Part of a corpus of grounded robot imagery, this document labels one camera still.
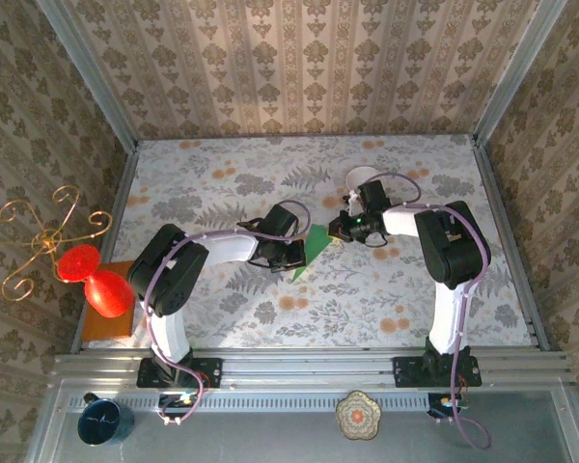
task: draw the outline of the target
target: table surface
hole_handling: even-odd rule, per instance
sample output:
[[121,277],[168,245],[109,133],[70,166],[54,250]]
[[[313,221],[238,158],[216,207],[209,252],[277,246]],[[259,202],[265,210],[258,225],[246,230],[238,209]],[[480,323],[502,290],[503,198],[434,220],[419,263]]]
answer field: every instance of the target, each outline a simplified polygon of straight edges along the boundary
[[[467,135],[154,141],[138,153],[113,261],[137,258],[165,223],[189,233],[232,228],[284,199],[303,202],[327,225],[344,207],[347,173],[373,166],[416,178],[425,203],[470,205],[492,262],[466,336],[473,345],[531,343]],[[391,198],[414,195],[399,180],[384,183]],[[424,345],[434,283],[417,239],[389,241],[381,249],[333,242],[295,283],[291,273],[242,262],[207,268],[183,311],[187,336],[195,348]],[[131,338],[85,347],[148,345],[138,308]]]

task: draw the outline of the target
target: damask wallpaper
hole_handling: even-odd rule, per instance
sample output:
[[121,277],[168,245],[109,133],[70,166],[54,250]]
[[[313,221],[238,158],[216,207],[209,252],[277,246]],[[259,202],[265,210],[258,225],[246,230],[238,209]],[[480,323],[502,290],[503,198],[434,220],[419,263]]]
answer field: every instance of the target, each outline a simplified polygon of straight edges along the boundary
[[[66,183],[78,185],[83,206],[69,231],[88,230],[90,210],[111,209],[124,165],[91,93],[34,2],[0,1],[0,207],[26,197],[46,225],[65,208],[51,201]],[[0,223],[0,238],[24,240],[36,230],[30,215]],[[28,259],[22,248],[0,249],[0,284]],[[30,275],[33,297],[19,303],[0,294],[0,462],[26,451],[55,353],[67,352],[77,326],[81,287],[57,283],[48,260]]]
[[579,384],[579,0],[569,0],[490,139],[552,341]]
[[66,0],[139,139],[469,133],[538,0]]

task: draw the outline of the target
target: gold wire candelabra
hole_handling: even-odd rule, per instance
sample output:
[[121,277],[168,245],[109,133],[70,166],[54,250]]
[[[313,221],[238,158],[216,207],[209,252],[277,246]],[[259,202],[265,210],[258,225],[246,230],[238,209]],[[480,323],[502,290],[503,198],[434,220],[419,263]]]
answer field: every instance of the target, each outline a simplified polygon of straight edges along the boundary
[[[17,241],[0,241],[0,246],[5,245],[12,245],[12,246],[21,246],[21,247],[29,247],[32,251],[32,257],[29,258],[23,265],[20,265],[14,272],[12,272],[7,278],[5,278],[4,282],[2,282],[2,295],[5,299],[9,301],[21,301],[28,297],[32,290],[35,287],[35,282],[29,277],[23,277],[22,272],[32,264],[39,256],[49,256],[51,258],[51,266],[53,269],[54,278],[56,280],[68,283],[66,280],[63,280],[58,276],[57,265],[58,261],[56,260],[56,251],[58,247],[63,243],[72,243],[75,241],[82,241],[84,239],[92,239],[96,238],[107,232],[110,227],[112,226],[113,218],[111,214],[105,212],[104,210],[97,210],[88,216],[88,223],[96,226],[102,227],[101,230],[95,231],[94,233],[85,234],[83,236],[78,236],[76,238],[63,238],[63,230],[65,225],[69,221],[70,217],[72,216],[73,211],[77,207],[79,203],[79,199],[81,198],[81,193],[79,188],[74,185],[63,185],[54,191],[53,195],[51,195],[51,199],[54,203],[62,203],[67,199],[72,200],[72,205],[70,206],[69,212],[65,216],[65,219],[62,221],[60,226],[56,229],[53,228],[46,228],[39,215],[34,209],[34,206],[30,201],[21,199],[21,200],[14,200],[10,201],[2,206],[0,209],[0,222],[8,223],[11,222],[17,215],[18,211],[21,207],[24,207],[22,214],[25,211],[28,211],[32,214],[35,219],[35,222],[41,229],[31,241],[24,243],[24,242],[17,242]],[[15,278],[19,277],[19,282],[13,287],[13,290],[8,289],[8,284]],[[24,291],[23,294],[17,296],[15,291]]]

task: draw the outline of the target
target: red candle holder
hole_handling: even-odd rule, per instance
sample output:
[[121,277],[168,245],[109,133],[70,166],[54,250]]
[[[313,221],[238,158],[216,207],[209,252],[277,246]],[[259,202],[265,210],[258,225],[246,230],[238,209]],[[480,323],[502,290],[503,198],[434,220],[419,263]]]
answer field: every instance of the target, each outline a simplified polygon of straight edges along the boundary
[[126,313],[135,301],[128,282],[109,270],[98,270],[100,254],[90,244],[80,244],[58,260],[58,276],[68,283],[85,282],[86,299],[98,313],[114,318]]

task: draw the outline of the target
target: purple cable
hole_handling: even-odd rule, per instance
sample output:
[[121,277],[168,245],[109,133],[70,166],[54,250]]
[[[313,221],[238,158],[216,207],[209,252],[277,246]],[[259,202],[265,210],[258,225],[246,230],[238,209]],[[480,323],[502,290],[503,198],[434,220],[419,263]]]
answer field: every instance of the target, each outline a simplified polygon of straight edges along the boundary
[[384,172],[382,174],[377,174],[376,176],[373,176],[371,178],[369,178],[368,180],[364,181],[361,184],[365,184],[368,183],[370,181],[374,181],[377,180],[378,178],[382,178],[382,177],[399,177],[399,178],[403,178],[404,180],[409,181],[412,185],[414,185],[414,187],[416,188],[416,192],[418,193],[418,196],[416,198],[414,198],[413,200],[409,200],[409,201],[405,201],[404,203],[399,203],[399,204],[394,204],[393,207],[397,207],[398,205],[402,205],[402,204],[412,204],[412,203],[416,203],[418,200],[421,199],[421,197],[423,196],[423,190],[421,189],[420,185],[416,182],[416,180],[414,180],[413,178],[410,178],[408,176],[405,176],[404,174],[398,174],[396,172]]
[[202,378],[200,377],[199,374],[197,374],[191,368],[184,367],[184,366],[179,365],[176,362],[173,362],[170,359],[168,359],[165,356],[165,354],[163,353],[163,351],[160,349],[160,347],[158,346],[158,342],[156,341],[156,336],[154,335],[154,331],[152,329],[152,324],[151,324],[152,310],[150,309],[150,306],[149,306],[149,301],[150,301],[150,298],[152,295],[152,290],[154,289],[154,286],[158,282],[158,279],[160,278],[161,273],[163,272],[163,269],[168,264],[168,262],[172,259],[172,257],[184,245],[186,245],[187,243],[189,243],[191,241],[196,241],[196,240],[206,239],[206,238],[212,238],[212,237],[231,236],[231,235],[235,235],[235,234],[242,235],[242,236],[261,237],[261,238],[271,239],[274,241],[297,241],[299,239],[306,238],[308,233],[309,233],[309,229],[311,228],[311,212],[309,211],[307,206],[305,206],[304,204],[302,204],[301,202],[296,201],[296,200],[284,200],[284,201],[279,202],[278,204],[296,204],[296,205],[302,207],[302,209],[307,213],[307,225],[305,225],[305,227],[300,231],[300,233],[297,233],[297,234],[292,235],[292,236],[274,236],[271,234],[258,233],[256,231],[233,229],[233,230],[210,231],[208,233],[199,233],[199,234],[194,234],[192,236],[186,236],[184,239],[179,241],[170,250],[169,253],[167,253],[167,256],[165,256],[165,258],[163,258],[163,261],[161,261],[158,268],[154,271],[154,275],[152,275],[151,282],[148,285],[148,288],[146,289],[146,294],[144,295],[144,310],[146,311],[146,325],[147,325],[148,333],[149,333],[151,340],[152,340],[152,346],[156,347],[156,349],[155,349],[156,355],[158,355],[158,357],[163,362],[165,362],[167,365],[169,365],[171,367],[174,367],[176,369],[184,371],[187,374],[190,374],[191,376],[193,376],[195,378],[195,380],[197,381],[197,384],[198,384],[198,394],[197,394],[197,398],[195,399],[195,403],[189,409],[188,412],[186,412],[184,415],[182,415],[179,418],[180,422],[183,422],[184,420],[189,418],[193,414],[195,409],[197,409],[197,407],[200,405],[200,403],[202,401],[202,395],[204,395],[204,383],[202,382]]
[[[420,209],[439,209],[445,212],[448,212],[453,217],[455,217],[461,225],[470,233],[472,239],[476,242],[476,245],[479,248],[479,252],[481,253],[482,258],[482,269],[481,272],[474,278],[468,286],[465,287],[463,290],[463,300],[461,301],[461,308],[459,310],[459,324],[457,326],[457,334],[455,340],[455,353],[453,355],[453,368],[451,371],[451,405],[453,407],[453,415],[455,416],[455,423],[456,427],[458,428],[459,432],[463,436],[463,439],[473,448],[478,450],[487,450],[491,448],[491,434],[489,431],[484,427],[481,423],[467,417],[461,417],[456,409],[456,393],[455,393],[455,380],[456,380],[456,367],[459,358],[459,348],[461,347],[461,336],[463,335],[463,328],[465,326],[465,312],[467,310],[467,301],[469,299],[470,290],[480,281],[483,279],[484,275],[486,274],[486,270],[488,267],[488,256],[486,248],[479,237],[478,232],[472,227],[472,225],[467,221],[465,217],[459,214],[456,210],[453,210],[445,205],[432,205],[432,204],[405,204],[405,207],[408,208],[420,208]],[[463,429],[463,425],[461,422],[469,422],[477,427],[484,436],[486,437],[486,444],[484,446],[478,446],[477,444],[472,441],[468,435],[465,433],[465,429]]]

